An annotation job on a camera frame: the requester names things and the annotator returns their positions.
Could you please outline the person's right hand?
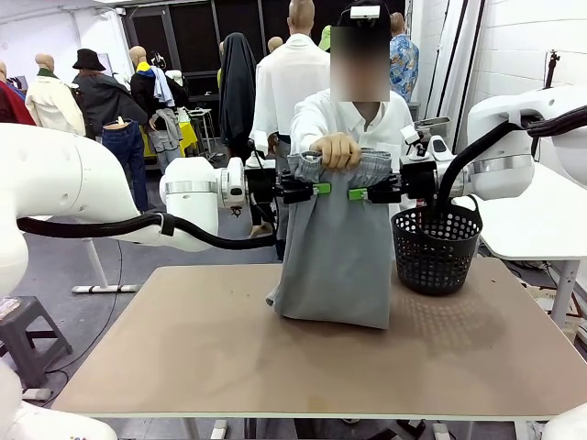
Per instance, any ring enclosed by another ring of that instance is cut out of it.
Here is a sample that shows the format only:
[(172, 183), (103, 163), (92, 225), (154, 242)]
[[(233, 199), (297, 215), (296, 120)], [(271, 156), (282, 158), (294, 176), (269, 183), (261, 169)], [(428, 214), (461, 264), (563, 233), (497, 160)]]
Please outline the person's right hand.
[(321, 154), (322, 165), (327, 169), (343, 170), (360, 163), (359, 144), (353, 137), (343, 133), (321, 137), (310, 149)]

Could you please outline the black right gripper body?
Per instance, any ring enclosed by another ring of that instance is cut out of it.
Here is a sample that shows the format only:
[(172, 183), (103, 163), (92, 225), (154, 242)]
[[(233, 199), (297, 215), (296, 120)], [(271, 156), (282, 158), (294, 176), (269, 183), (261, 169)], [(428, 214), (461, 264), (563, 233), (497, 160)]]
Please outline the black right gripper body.
[(432, 200), (437, 192), (437, 164), (433, 159), (400, 158), (404, 194), (411, 200)]

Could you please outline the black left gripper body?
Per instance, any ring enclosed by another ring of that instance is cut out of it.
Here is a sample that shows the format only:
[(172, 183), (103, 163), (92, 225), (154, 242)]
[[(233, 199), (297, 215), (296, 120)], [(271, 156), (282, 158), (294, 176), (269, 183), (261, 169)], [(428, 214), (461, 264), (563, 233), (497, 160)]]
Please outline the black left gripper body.
[(248, 185), (249, 206), (258, 206), (276, 202), (283, 206), (283, 199), (275, 191), (278, 172), (274, 168), (246, 168), (245, 178)]

